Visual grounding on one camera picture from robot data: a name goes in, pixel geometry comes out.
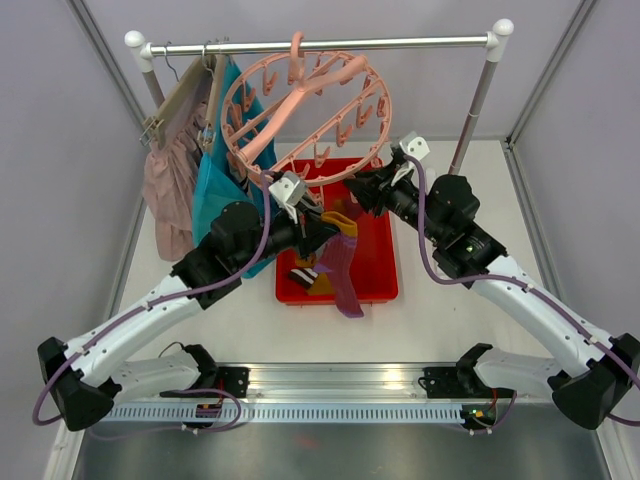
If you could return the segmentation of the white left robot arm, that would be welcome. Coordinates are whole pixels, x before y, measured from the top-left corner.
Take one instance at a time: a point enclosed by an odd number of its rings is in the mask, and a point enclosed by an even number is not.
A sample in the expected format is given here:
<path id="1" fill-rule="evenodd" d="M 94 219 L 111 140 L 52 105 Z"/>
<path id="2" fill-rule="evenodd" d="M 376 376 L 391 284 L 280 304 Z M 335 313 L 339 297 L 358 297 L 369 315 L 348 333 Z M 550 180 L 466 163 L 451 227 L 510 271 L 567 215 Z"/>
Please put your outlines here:
<path id="1" fill-rule="evenodd" d="M 45 389 L 68 430 L 82 431 L 127 401 L 156 395 L 210 395 L 217 365 L 200 345 L 135 361 L 133 355 L 166 330 L 241 286 L 254 263 L 294 249 L 312 254 L 339 233 L 325 214 L 307 210 L 294 221 L 269 216 L 249 202 L 233 202 L 215 218 L 199 245 L 125 312 L 74 339 L 56 337 L 37 348 Z"/>

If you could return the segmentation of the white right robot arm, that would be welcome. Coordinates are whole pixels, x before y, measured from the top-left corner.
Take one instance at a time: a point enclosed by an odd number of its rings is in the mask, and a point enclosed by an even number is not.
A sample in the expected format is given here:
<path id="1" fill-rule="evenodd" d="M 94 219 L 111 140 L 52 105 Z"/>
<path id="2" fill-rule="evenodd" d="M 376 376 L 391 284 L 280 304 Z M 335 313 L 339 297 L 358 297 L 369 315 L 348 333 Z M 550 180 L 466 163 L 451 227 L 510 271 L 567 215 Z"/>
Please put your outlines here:
<path id="1" fill-rule="evenodd" d="M 365 212 L 393 213 L 419 234 L 425 267 L 440 285 L 461 284 L 528 331 L 549 357 L 510 354 L 478 344 L 457 364 L 459 388 L 478 395 L 508 389 L 550 400 L 576 425 L 597 429 L 639 384 L 639 341 L 617 337 L 580 317 L 531 279 L 506 248 L 475 221 L 480 207 L 468 180 L 445 174 L 432 185 L 422 169 L 391 166 L 344 182 Z"/>

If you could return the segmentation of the pink round clip hanger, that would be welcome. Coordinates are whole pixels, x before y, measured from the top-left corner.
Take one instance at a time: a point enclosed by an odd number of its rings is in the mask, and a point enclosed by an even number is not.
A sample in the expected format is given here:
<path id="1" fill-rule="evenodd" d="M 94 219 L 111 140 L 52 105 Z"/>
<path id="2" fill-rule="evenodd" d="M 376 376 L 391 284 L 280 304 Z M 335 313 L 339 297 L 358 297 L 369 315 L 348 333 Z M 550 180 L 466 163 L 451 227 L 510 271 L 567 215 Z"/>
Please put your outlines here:
<path id="1" fill-rule="evenodd" d="M 388 142 L 392 101 L 381 75 L 363 54 L 303 48 L 297 32 L 286 53 L 267 56 L 233 80 L 221 104 L 219 125 L 231 172 L 257 182 L 263 170 L 300 172 L 312 186 L 335 183 L 373 162 Z M 334 151 L 359 134 L 368 149 L 352 166 L 320 174 Z"/>

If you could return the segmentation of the purple sock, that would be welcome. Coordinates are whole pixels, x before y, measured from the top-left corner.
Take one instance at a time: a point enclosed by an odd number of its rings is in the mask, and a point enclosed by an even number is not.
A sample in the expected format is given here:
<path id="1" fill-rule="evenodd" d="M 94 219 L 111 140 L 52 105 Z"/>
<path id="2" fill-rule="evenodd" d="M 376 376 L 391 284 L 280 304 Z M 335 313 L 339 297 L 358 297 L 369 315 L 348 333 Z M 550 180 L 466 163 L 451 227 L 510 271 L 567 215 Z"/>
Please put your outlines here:
<path id="1" fill-rule="evenodd" d="M 335 198 L 330 210 L 338 212 L 353 222 L 357 222 L 366 214 L 362 206 L 358 202 L 354 202 L 350 195 Z"/>
<path id="2" fill-rule="evenodd" d="M 358 242 L 357 223 L 337 211 L 324 212 L 321 220 L 336 226 L 339 232 L 326 242 L 314 270 L 327 276 L 337 309 L 347 318 L 362 318 L 364 312 L 350 277 Z"/>

